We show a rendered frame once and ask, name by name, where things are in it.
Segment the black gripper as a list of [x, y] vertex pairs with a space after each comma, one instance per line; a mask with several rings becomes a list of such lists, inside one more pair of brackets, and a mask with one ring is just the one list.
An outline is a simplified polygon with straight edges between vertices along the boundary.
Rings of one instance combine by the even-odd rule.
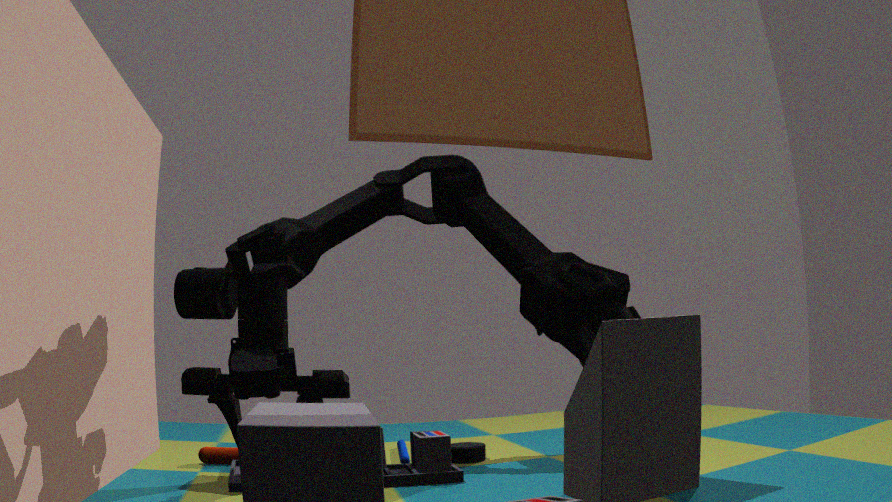
[[[289, 348], [288, 321], [238, 320], [238, 334], [245, 347], [262, 346], [261, 337], [272, 336], [275, 347]], [[208, 403], [215, 403], [226, 419], [236, 445], [237, 424], [242, 420], [239, 399], [233, 395], [234, 387], [229, 374], [221, 374], [221, 368], [191, 367], [182, 373], [182, 394], [209, 395]], [[350, 398], [349, 377], [342, 370], [313, 370], [313, 376], [297, 376], [297, 382], [280, 384], [280, 391], [295, 391], [300, 396], [296, 403], [323, 403], [323, 398]]]

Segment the blue cylinder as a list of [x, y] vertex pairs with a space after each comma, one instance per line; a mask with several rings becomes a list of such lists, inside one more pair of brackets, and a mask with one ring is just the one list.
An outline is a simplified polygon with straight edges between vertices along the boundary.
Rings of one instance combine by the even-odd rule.
[[398, 441], [397, 447], [398, 447], [399, 458], [400, 458], [401, 464], [410, 463], [410, 457], [409, 457], [409, 453], [408, 453], [408, 449], [406, 447], [405, 441], [403, 441], [403, 440]]

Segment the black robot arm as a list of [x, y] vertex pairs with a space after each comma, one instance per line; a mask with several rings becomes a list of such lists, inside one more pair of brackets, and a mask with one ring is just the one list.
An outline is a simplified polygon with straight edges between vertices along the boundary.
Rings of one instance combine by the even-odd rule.
[[[403, 196], [402, 185], [426, 172], [433, 207]], [[242, 235], [225, 249], [224, 268], [177, 274], [177, 313], [184, 319], [232, 319], [238, 308], [238, 319], [288, 320], [287, 290], [313, 271], [321, 255], [393, 215], [464, 226], [521, 285], [520, 313], [537, 334], [565, 346], [582, 367], [602, 321], [642, 318], [626, 306], [628, 275], [572, 252], [550, 251], [489, 195], [481, 172], [460, 155], [422, 156], [401, 170], [378, 172], [308, 216], [282, 217]], [[239, 400], [275, 398], [279, 383], [297, 382], [294, 348], [276, 349], [272, 336], [262, 336], [261, 343], [245, 347], [242, 337], [231, 339], [229, 376]]]

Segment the dark red cylinder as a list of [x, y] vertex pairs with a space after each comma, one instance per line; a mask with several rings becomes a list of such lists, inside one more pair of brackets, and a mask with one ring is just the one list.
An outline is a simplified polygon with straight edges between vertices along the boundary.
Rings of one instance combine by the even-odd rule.
[[239, 460], [238, 447], [204, 447], [199, 450], [199, 459], [205, 464], [229, 464], [232, 459]]

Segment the black short cylinder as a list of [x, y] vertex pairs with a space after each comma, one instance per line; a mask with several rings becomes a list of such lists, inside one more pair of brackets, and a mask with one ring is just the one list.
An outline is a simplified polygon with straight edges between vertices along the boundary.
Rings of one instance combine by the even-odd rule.
[[485, 447], [486, 444], [482, 442], [463, 442], [451, 444], [452, 463], [472, 464], [483, 462], [486, 460]]

